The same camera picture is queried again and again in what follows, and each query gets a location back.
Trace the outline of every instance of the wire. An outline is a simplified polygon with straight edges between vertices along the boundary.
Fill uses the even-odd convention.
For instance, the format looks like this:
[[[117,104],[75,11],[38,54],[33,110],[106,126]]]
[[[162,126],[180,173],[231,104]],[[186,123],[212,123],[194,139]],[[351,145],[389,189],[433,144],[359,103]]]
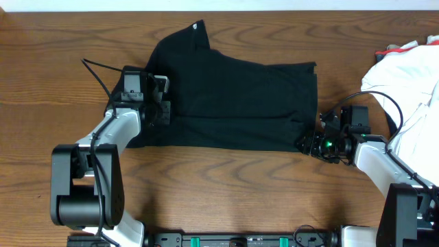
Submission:
[[[112,244],[112,245],[114,245],[114,246],[116,246],[116,247],[119,247],[119,246],[120,246],[117,242],[115,242],[113,239],[107,237],[107,236],[106,236],[105,234],[103,234],[103,233],[102,233],[102,236],[101,236],[101,237],[102,237],[103,240],[107,241],[108,243],[110,243],[110,244]]]
[[[103,67],[103,68],[107,68],[107,69],[112,69],[112,70],[115,70],[115,71],[123,72],[122,69],[118,69],[118,68],[114,68],[114,67],[106,66],[106,65],[100,64],[100,63],[98,63],[98,62],[90,61],[90,60],[85,59],[85,58],[84,58],[83,60],[84,60],[85,62],[88,62],[88,63],[94,64],[94,65],[97,65],[97,66],[101,66],[101,67]]]
[[[111,97],[111,93],[110,93],[110,91],[107,89],[107,87],[105,86],[105,84],[101,81],[101,79],[99,78],[99,76],[97,76],[96,75],[96,73],[89,67],[89,65],[87,64],[88,62],[90,62],[90,61],[88,61],[88,60],[86,60],[86,59],[81,59],[81,62],[84,64],[84,66],[88,69],[88,71],[90,71],[90,73],[96,78],[96,80],[101,84],[101,86],[102,86],[102,88],[105,90],[105,93],[107,94],[107,96],[108,96],[108,99],[110,100],[110,103],[111,103],[111,106],[112,106],[112,110],[113,110],[113,115],[116,115],[117,113],[116,113],[116,104],[115,104],[115,101],[112,99],[112,97]]]
[[[386,95],[385,93],[382,92],[378,92],[378,91],[363,91],[363,92],[358,92],[358,93],[354,93],[352,95],[349,95],[348,97],[344,98],[342,101],[338,102],[338,104],[336,104],[334,107],[332,107],[331,110],[329,110],[327,113],[324,114],[324,117],[326,117],[328,114],[332,113],[336,108],[340,107],[344,102],[348,101],[349,99],[352,99],[353,97],[356,97],[358,95],[362,95],[362,94],[367,94],[367,93],[376,93],[379,95],[382,95],[386,98],[388,98],[398,109],[399,112],[399,117],[400,117],[400,122],[399,122],[399,126],[398,129],[396,130],[396,132],[389,138],[389,141],[387,141],[385,143],[384,149],[385,149],[385,153],[402,169],[404,170],[404,172],[406,172],[409,176],[410,179],[414,179],[419,185],[421,185],[425,191],[431,196],[431,199],[435,202],[436,207],[439,209],[439,199],[438,199],[438,195],[435,194],[435,187],[433,186],[433,189],[430,189],[419,177],[418,174],[415,172],[413,173],[412,171],[410,171],[408,168],[406,168],[406,166],[404,166],[397,157],[395,157],[392,153],[392,150],[389,149],[389,144],[390,142],[392,142],[392,140],[397,136],[397,134],[401,131],[401,128],[403,127],[404,124],[404,117],[403,117],[403,111],[401,110],[401,108],[399,107],[398,103],[396,101],[394,101],[394,99],[392,99],[389,95]]]
[[[99,177],[99,170],[98,170],[98,166],[100,167],[101,164],[99,162],[99,159],[97,159],[96,153],[95,153],[95,144],[96,144],[97,138],[99,137],[101,132],[108,126],[108,124],[110,124],[112,120],[116,119],[117,112],[116,112],[115,102],[114,102],[114,100],[111,97],[110,91],[107,89],[105,84],[101,81],[99,76],[97,76],[97,74],[87,65],[87,62],[89,62],[91,64],[96,64],[98,66],[105,67],[105,68],[108,68],[108,69],[114,69],[114,68],[107,67],[107,66],[102,65],[102,64],[97,64],[97,63],[91,62],[91,61],[89,61],[87,59],[81,59],[81,62],[88,69],[88,71],[90,71],[90,73],[96,78],[96,80],[101,84],[102,88],[107,93],[107,96],[108,96],[108,98],[109,98],[109,100],[110,100],[110,102],[112,104],[112,115],[111,115],[110,119],[105,121],[105,123],[103,123],[101,125],[101,127],[99,127],[99,129],[97,129],[97,131],[92,134],[92,138],[91,138],[91,142],[90,142],[90,162],[91,162],[91,165],[93,167],[93,173],[95,175],[96,188],[97,188],[97,197],[98,197],[98,200],[99,200],[99,224],[98,224],[95,236],[101,237],[103,240],[107,241],[110,244],[113,244],[115,246],[119,246],[118,243],[116,243],[113,240],[109,239],[107,236],[105,236],[102,233],[102,229],[103,229],[104,223],[105,223],[104,195],[102,193],[102,184],[101,184],[101,179]]]
[[[317,236],[323,241],[323,244],[320,244],[319,246],[316,246],[316,247],[321,247],[321,246],[325,246],[326,245],[326,242],[327,242],[327,240],[323,237],[323,236],[321,236],[321,234],[313,227],[313,226],[311,226],[311,225],[302,225],[302,226],[299,226],[295,231],[294,231],[294,233],[293,233],[293,240],[294,240],[294,242],[296,242],[296,244],[298,245],[298,246],[300,246],[300,247],[306,247],[306,246],[303,246],[298,240],[297,240],[297,238],[296,238],[296,236],[297,236],[297,232],[301,229],[301,228],[303,228],[303,227],[309,227],[309,228],[312,228],[313,230],[314,230],[314,232],[317,234]]]

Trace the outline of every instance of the wooden table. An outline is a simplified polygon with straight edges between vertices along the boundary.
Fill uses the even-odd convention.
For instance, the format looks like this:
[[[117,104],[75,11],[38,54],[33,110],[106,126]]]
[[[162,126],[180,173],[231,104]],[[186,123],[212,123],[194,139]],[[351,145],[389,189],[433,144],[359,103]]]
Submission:
[[[0,24],[0,246],[65,246],[49,217],[50,159],[102,119],[106,95],[80,58],[145,66],[157,42],[198,19],[212,48],[263,64],[316,61],[319,111],[357,92],[388,44],[425,42],[438,12],[100,12],[4,14]],[[117,72],[96,68],[112,88]],[[388,135],[381,107],[372,131]],[[354,167],[302,154],[141,148],[121,155],[126,209],[150,228],[292,232],[377,226],[384,198]]]

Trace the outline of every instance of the white wall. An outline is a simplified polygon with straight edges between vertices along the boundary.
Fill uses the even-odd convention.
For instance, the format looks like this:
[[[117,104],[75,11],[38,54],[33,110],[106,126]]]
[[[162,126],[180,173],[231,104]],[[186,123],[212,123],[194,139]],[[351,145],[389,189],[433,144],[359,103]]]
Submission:
[[[6,12],[439,10],[439,0],[0,0]]]

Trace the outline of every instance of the black cloth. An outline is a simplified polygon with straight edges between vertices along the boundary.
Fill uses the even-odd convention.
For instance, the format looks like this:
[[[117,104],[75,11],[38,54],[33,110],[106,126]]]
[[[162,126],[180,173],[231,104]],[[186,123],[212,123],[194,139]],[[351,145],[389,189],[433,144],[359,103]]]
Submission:
[[[296,140],[316,120],[315,65],[267,66],[222,55],[210,49],[198,21],[160,41],[145,68],[170,80],[163,100],[171,101],[171,124],[145,127],[128,147],[298,152]],[[121,78],[113,95],[122,89]]]

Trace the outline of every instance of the red object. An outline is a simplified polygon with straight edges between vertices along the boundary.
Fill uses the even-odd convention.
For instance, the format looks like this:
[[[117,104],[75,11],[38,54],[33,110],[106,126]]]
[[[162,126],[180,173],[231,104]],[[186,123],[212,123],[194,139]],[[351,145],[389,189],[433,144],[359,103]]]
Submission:
[[[431,42],[429,44],[426,44],[426,45],[439,45],[439,40],[435,40],[435,41],[433,41],[433,42]],[[387,51],[377,51],[377,52],[375,52],[375,55],[386,55],[386,54],[388,54],[390,52],[401,53],[401,52],[409,51],[409,50],[411,50],[413,48],[416,48],[416,47],[410,47],[410,48],[406,48],[406,49],[396,48],[396,49],[390,49],[390,50],[387,50]]]

